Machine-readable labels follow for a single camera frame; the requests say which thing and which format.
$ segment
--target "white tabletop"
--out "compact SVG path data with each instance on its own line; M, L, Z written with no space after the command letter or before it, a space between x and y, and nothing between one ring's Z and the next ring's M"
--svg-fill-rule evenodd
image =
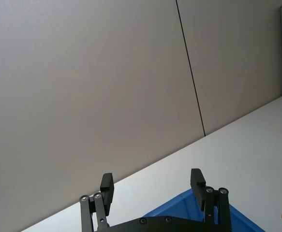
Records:
M141 217L189 189L191 168L226 187L230 203L262 229L282 231L282 97L117 182L108 223ZM40 231L81 232L79 203L24 230Z

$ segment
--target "blue box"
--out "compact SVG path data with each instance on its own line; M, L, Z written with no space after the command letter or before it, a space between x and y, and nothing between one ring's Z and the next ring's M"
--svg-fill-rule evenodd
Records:
M233 232L265 232L232 205L230 205L230 214ZM203 212L201 212L191 189L145 215L145 217L154 216L173 216L196 221L203 220ZM217 211L215 211L215 223L217 223Z

